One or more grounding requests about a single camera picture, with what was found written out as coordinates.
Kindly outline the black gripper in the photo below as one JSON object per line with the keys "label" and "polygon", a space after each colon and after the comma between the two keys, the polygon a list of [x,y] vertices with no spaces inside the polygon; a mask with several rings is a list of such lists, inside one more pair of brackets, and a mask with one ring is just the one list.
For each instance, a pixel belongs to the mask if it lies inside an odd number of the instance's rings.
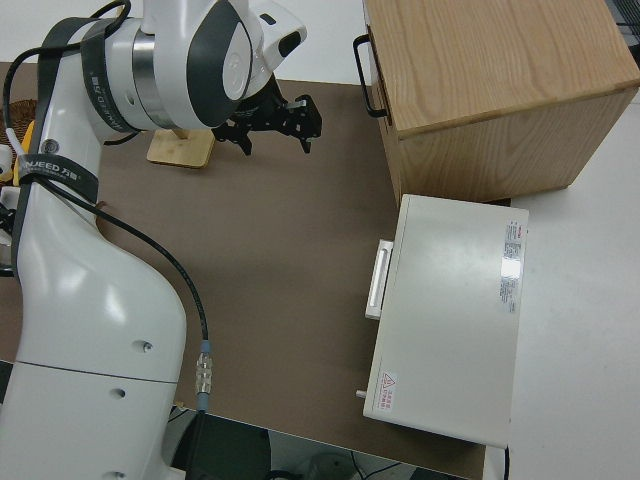
{"label": "black gripper", "polygon": [[214,128],[219,142],[238,145],[245,156],[252,153],[250,131],[278,131],[299,140],[305,154],[322,132],[322,117],[310,95],[301,95],[287,103],[277,82],[268,82],[256,94],[242,100],[233,121]]}

